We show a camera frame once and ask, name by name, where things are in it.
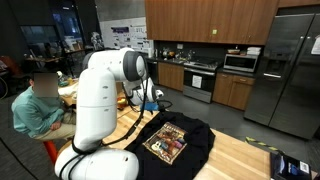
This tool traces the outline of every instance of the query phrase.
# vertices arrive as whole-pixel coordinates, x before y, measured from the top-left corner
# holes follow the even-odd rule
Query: wooden cabinet
[[[212,100],[224,105],[228,105],[232,89],[233,75],[218,73],[214,86]]]
[[[168,4],[169,0],[145,0],[148,39],[177,40],[173,24],[175,17],[171,14],[177,3]]]
[[[210,22],[210,41],[216,43],[228,42],[231,14],[235,0],[214,0]]]
[[[233,76],[228,105],[237,109],[245,110],[253,83],[254,79],[252,78]]]
[[[212,100],[240,110],[245,110],[254,79],[218,73]]]
[[[148,39],[265,45],[278,2],[145,0]]]
[[[245,44],[255,0],[235,0],[226,43]]]
[[[145,0],[148,39],[207,42],[212,0]]]
[[[320,5],[320,0],[280,0],[279,8]]]
[[[158,63],[159,84],[176,89],[183,90],[183,66],[169,63]]]
[[[278,0],[256,0],[244,44],[266,44],[278,3]]]
[[[210,41],[265,45],[278,0],[214,0]]]
[[[180,8],[177,11],[182,11],[183,16],[179,19],[180,41],[189,42],[208,42],[210,28],[212,0],[183,0],[180,2]]]

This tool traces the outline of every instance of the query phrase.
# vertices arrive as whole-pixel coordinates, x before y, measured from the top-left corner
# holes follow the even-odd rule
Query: green shirt
[[[38,98],[30,86],[12,103],[15,130],[30,137],[46,133],[52,123],[62,120],[64,111],[61,105],[62,101],[58,95]]]

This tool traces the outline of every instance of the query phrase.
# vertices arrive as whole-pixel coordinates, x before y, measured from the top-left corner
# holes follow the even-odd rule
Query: black t-shirt
[[[215,135],[208,124],[164,112],[141,130],[126,150],[137,155],[137,179],[193,179],[207,162]]]

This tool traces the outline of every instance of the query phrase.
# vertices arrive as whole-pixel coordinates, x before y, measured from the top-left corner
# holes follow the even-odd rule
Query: printed image on shirt
[[[185,133],[183,129],[167,122],[143,145],[161,160],[172,165],[176,157],[187,146],[183,139]]]

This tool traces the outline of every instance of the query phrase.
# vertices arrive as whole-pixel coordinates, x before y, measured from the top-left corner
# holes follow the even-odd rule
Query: whiteboard
[[[153,40],[147,39],[145,17],[102,21],[100,28],[105,47],[130,47],[144,53],[148,53],[148,48],[154,48]]]

